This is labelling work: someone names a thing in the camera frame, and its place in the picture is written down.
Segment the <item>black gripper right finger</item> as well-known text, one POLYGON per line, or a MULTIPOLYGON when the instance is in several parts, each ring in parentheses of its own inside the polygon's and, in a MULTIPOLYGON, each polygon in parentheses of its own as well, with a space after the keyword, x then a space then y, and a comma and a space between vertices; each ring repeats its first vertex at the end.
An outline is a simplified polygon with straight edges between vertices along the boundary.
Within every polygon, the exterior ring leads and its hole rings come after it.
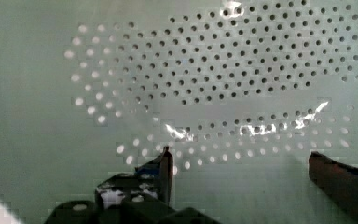
POLYGON ((340 209, 358 222, 358 168, 314 151, 309 157, 309 178, 340 209))

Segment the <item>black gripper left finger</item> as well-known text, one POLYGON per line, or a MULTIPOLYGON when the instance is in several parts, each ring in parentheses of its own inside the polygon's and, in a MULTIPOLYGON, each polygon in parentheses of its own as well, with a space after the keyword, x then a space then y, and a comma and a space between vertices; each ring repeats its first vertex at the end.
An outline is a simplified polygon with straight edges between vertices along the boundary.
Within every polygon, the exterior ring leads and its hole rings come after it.
POLYGON ((121 206, 129 198, 149 195, 169 203, 172 192, 173 155, 169 146, 151 161, 140 165, 132 173, 119 173, 104 180, 94 190, 98 210, 121 206))

